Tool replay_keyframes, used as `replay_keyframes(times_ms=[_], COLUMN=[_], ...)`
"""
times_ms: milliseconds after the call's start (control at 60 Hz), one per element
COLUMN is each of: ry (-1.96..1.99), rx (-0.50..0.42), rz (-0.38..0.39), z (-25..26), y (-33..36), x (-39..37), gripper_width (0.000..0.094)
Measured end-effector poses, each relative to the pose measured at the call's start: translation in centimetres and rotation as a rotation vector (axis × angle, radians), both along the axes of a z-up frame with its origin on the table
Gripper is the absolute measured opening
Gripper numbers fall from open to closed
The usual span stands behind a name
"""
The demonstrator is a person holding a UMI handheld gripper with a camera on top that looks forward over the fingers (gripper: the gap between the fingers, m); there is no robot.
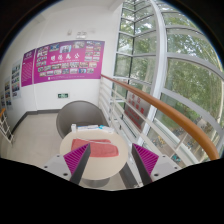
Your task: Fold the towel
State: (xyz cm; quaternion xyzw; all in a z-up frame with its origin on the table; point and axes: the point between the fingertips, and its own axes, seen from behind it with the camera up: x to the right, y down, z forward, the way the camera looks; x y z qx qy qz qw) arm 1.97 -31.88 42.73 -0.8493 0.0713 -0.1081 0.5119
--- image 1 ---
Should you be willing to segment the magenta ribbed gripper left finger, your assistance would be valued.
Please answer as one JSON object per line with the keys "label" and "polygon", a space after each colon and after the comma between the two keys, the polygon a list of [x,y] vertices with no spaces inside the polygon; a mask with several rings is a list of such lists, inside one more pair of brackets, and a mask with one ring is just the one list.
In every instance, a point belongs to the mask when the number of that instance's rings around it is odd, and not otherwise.
{"label": "magenta ribbed gripper left finger", "polygon": [[86,144],[64,155],[64,160],[71,172],[70,181],[72,183],[80,183],[90,153],[90,145]]}

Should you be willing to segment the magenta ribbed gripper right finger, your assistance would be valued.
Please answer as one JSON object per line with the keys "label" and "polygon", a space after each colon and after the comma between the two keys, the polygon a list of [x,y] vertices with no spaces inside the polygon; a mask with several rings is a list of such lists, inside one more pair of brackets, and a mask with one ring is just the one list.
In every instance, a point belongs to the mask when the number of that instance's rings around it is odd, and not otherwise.
{"label": "magenta ribbed gripper right finger", "polygon": [[132,144],[132,156],[139,171],[143,185],[152,182],[151,173],[158,161],[159,156],[137,144]]}

